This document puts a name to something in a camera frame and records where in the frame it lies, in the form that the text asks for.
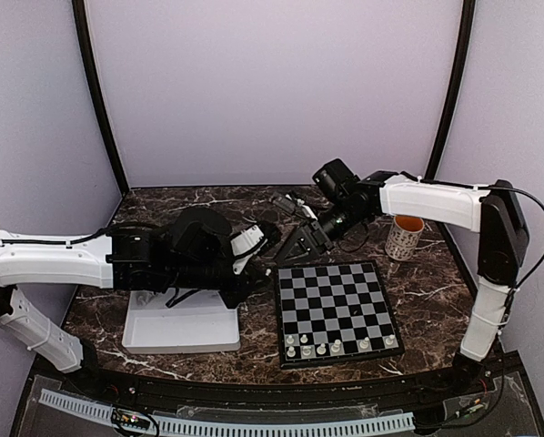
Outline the white chess queen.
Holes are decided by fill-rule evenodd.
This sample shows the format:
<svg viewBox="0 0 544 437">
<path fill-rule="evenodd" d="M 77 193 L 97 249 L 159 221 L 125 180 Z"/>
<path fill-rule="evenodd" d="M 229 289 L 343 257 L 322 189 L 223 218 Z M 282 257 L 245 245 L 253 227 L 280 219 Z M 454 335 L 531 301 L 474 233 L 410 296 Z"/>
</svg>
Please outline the white chess queen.
<svg viewBox="0 0 544 437">
<path fill-rule="evenodd" d="M 335 340 L 330 345 L 330 355 L 331 356 L 338 356 L 338 355 L 342 355 L 342 354 L 343 354 L 342 341 L 341 340 Z"/>
</svg>

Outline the white bishop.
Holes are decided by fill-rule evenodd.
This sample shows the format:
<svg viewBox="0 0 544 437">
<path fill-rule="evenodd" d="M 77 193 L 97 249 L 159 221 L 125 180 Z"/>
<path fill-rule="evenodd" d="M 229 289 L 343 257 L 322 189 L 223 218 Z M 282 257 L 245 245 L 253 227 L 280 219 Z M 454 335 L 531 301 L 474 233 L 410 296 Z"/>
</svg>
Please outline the white bishop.
<svg viewBox="0 0 544 437">
<path fill-rule="evenodd" d="M 361 350 L 367 350 L 369 348 L 369 338 L 365 338 L 359 342 L 359 348 Z"/>
</svg>

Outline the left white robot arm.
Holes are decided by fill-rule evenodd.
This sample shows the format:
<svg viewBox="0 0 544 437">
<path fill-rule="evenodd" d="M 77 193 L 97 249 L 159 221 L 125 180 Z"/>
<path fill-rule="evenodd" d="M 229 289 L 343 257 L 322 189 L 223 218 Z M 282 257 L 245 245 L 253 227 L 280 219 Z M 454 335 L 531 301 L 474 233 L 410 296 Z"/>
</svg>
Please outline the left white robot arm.
<svg viewBox="0 0 544 437">
<path fill-rule="evenodd" d="M 158 227 L 110 225 L 85 236 L 27 236 L 0 229 L 0 328 L 73 377 L 90 397 L 109 389 L 96 347 L 62 330 L 20 290 L 22 284 L 75 284 L 101 290 L 189 294 L 216 290 L 234 309 L 264 276 L 250 260 L 278 242 L 260 222 L 233 233 L 225 219 L 178 220 Z"/>
</svg>

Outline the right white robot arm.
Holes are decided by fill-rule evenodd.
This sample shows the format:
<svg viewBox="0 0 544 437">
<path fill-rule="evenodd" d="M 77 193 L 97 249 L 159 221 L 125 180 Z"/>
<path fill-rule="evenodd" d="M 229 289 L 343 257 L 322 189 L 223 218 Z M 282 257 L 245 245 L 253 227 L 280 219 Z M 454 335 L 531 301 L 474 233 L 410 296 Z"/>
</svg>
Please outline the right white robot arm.
<svg viewBox="0 0 544 437">
<path fill-rule="evenodd" d="M 474 282 L 474 303 L 459 346 L 461 361 L 445 376 L 445 386 L 463 395 L 479 382 L 480 368 L 505 323 L 511 295 L 518 286 L 529 229 L 514 186 L 505 179 L 484 184 L 458 184 L 380 170 L 366 178 L 327 168 L 313 177 L 331 208 L 308 218 L 289 234 L 275 256 L 277 265 L 306 263 L 330 252 L 336 242 L 362 221 L 382 216 L 411 216 L 446 228 L 457 242 L 457 229 L 471 234 L 475 247 L 456 244 Z"/>
</svg>

